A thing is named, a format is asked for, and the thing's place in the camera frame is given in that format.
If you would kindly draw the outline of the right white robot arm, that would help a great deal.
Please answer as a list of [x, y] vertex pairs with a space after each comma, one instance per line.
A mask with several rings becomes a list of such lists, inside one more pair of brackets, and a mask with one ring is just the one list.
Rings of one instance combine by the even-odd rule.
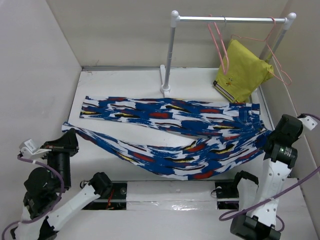
[[303, 132], [303, 123], [296, 117], [284, 114], [267, 137], [260, 178], [241, 171], [231, 184], [232, 193], [239, 197], [239, 210], [246, 212], [235, 216], [230, 232], [244, 240], [278, 240], [276, 230], [277, 194], [282, 192], [286, 178], [298, 158], [292, 145]]

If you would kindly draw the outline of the blue white red patterned trousers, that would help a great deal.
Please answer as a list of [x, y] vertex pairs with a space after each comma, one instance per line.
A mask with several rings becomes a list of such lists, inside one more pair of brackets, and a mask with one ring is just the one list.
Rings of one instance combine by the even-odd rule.
[[61, 127], [148, 172], [182, 181], [208, 179], [261, 156], [271, 134], [261, 120], [260, 105], [254, 103], [87, 96], [79, 116], [193, 137], [187, 145], [157, 146], [69, 122]]

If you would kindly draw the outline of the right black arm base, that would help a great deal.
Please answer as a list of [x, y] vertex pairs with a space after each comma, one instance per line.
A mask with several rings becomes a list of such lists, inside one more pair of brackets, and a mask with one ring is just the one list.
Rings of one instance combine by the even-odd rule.
[[215, 198], [218, 210], [239, 209], [239, 193], [231, 181], [216, 181], [211, 196]]

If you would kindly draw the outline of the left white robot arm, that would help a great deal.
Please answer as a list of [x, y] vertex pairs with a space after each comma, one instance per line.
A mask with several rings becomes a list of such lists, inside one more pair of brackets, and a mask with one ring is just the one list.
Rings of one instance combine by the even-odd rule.
[[37, 146], [24, 141], [18, 160], [36, 165], [24, 182], [22, 215], [7, 227], [14, 240], [54, 240], [62, 227], [89, 203], [107, 198], [113, 183], [104, 172], [97, 172], [84, 183], [81, 191], [58, 209], [55, 206], [71, 188], [70, 158], [79, 151], [74, 128], [60, 138]]

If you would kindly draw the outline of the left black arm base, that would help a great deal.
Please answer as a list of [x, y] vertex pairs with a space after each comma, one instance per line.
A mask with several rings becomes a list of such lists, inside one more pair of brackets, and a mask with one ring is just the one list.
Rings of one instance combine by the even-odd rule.
[[113, 183], [112, 190], [107, 197], [100, 197], [89, 204], [83, 210], [126, 210], [127, 209], [127, 182]]

